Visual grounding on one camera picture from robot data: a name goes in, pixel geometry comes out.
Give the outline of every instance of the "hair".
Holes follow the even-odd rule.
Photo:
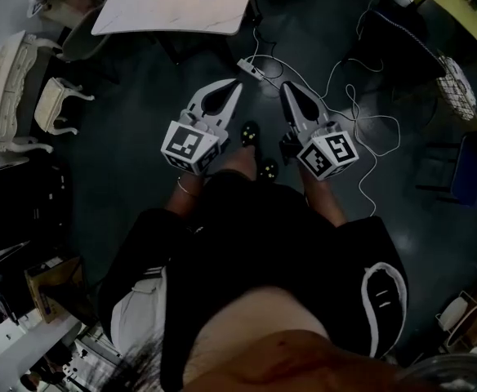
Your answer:
[[[24,386],[27,390],[36,391],[37,386],[32,382],[28,375],[24,374],[20,377],[20,383]]]
[[[140,350],[130,351],[104,381],[100,392],[160,391],[163,339],[154,338]]]

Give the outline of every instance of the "power strip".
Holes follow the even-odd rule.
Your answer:
[[[246,73],[256,78],[259,82],[264,80],[264,71],[258,69],[255,65],[250,62],[247,62],[245,59],[240,59],[237,63],[240,69],[244,70]]]

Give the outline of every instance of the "floor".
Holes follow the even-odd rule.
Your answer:
[[[355,26],[369,1],[260,0],[264,15],[261,32],[265,39],[278,42],[275,55],[298,69],[322,93],[331,68],[353,44]],[[454,49],[456,43],[445,35],[448,29],[457,29],[454,22],[437,12],[436,7],[422,10],[428,12],[422,14],[434,31],[433,37],[439,35],[445,39],[440,45],[450,42]],[[251,55],[252,26],[244,24],[229,43],[237,58]],[[260,53],[269,50],[270,46],[264,44]],[[90,283],[105,275],[139,212],[163,205],[174,187],[178,171],[169,167],[160,154],[169,122],[178,118],[197,89],[233,77],[211,52],[176,66],[158,44],[138,33],[114,36],[103,52],[103,60],[113,61],[120,85],[101,80],[88,70],[70,68],[66,77],[82,84],[96,100],[66,101],[64,112],[69,112],[68,117],[80,133],[49,137],[57,156],[71,168],[74,201],[69,245],[84,258]],[[276,75],[280,68],[272,60],[259,61],[258,66],[269,75]],[[464,70],[477,96],[477,62]],[[263,131],[264,153],[281,163],[278,142],[287,125],[278,93],[267,82],[257,82],[245,74],[240,78],[244,91],[229,128],[234,139],[230,149],[239,144],[240,125],[253,118]],[[298,81],[285,69],[276,82],[286,79]],[[350,111],[350,101],[344,93],[348,82],[357,88],[363,116],[389,114],[401,125],[400,149],[379,159],[363,189],[377,203],[377,215],[386,223],[408,272],[409,311],[402,337],[405,343],[415,332],[431,325],[434,315],[477,279],[477,204],[466,208],[439,203],[435,194],[414,187],[425,169],[421,161],[425,143],[458,141],[461,130],[443,103],[430,121],[434,98],[429,91],[395,103],[391,103],[388,91],[370,91],[378,87],[379,74],[356,63],[337,69],[327,98],[330,106]],[[345,120],[333,117],[352,130]],[[391,148],[397,140],[393,123],[381,120],[364,122],[363,138],[378,152]],[[360,161],[331,179],[351,220],[364,218],[372,210],[357,186],[373,160],[365,149],[358,149]],[[438,175],[433,173],[428,171],[427,177]],[[301,189],[295,167],[282,167],[279,183]]]

